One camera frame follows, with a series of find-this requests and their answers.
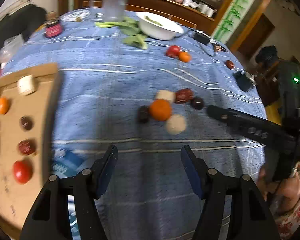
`blue tablecloth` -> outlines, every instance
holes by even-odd
[[[134,12],[126,14],[137,19]],[[118,147],[115,172],[97,204],[109,239],[190,239],[203,202],[192,192],[181,147],[189,144],[196,156],[225,175],[247,173],[256,179],[264,162],[263,146],[186,104],[172,105],[173,113],[188,123],[178,135],[168,134],[164,122],[138,124],[137,109],[149,105],[158,90],[191,88],[206,106],[266,118],[257,90],[244,93],[238,88],[232,75],[242,66],[231,52],[209,57],[191,33],[173,41],[147,38],[148,49],[141,50],[123,44],[117,27],[99,28],[88,19],[62,25],[63,33],[53,39],[45,38],[44,30],[35,33],[4,72],[58,63],[64,82],[53,146],[82,156],[85,162],[78,170],[89,167],[109,144]],[[183,63],[165,56],[173,44],[188,51],[192,60]],[[211,45],[206,50],[213,54]],[[235,64],[233,70],[224,64],[228,59]],[[228,198],[223,226],[229,223],[230,203]]]

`tomato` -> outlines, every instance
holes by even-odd
[[[177,57],[178,54],[179,54],[179,52],[180,52],[180,47],[177,46],[177,45],[172,45],[172,46],[170,46],[169,49],[167,50],[166,55],[167,55],[168,57]]]
[[[16,161],[13,164],[13,176],[16,182],[26,184],[32,176],[31,166],[25,161]]]
[[[180,51],[179,53],[179,59],[183,62],[188,63],[191,60],[191,56],[189,53],[184,52],[184,51]]]

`human hand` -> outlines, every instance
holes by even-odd
[[[293,209],[300,198],[300,178],[299,174],[293,178],[284,179],[281,183],[280,182],[266,182],[266,169],[264,165],[260,168],[257,187],[260,190],[263,198],[267,201],[268,193],[274,194],[276,191],[277,195],[285,196],[284,200],[282,201],[281,205],[279,206],[278,212],[279,213],[286,213]]]

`orange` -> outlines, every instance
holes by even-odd
[[[158,121],[166,121],[172,113],[171,105],[167,100],[157,99],[149,107],[151,116]]]
[[[188,63],[191,60],[190,54],[184,51],[180,51],[178,56],[181,61],[186,63]]]
[[[7,98],[0,98],[0,114],[6,114],[9,110],[9,101]]]

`red jar label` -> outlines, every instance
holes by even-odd
[[[48,38],[50,37],[54,37],[54,36],[57,36],[59,35],[60,33],[62,32],[62,27],[61,27],[61,24],[58,23],[52,27],[47,27],[46,28],[46,36]]]

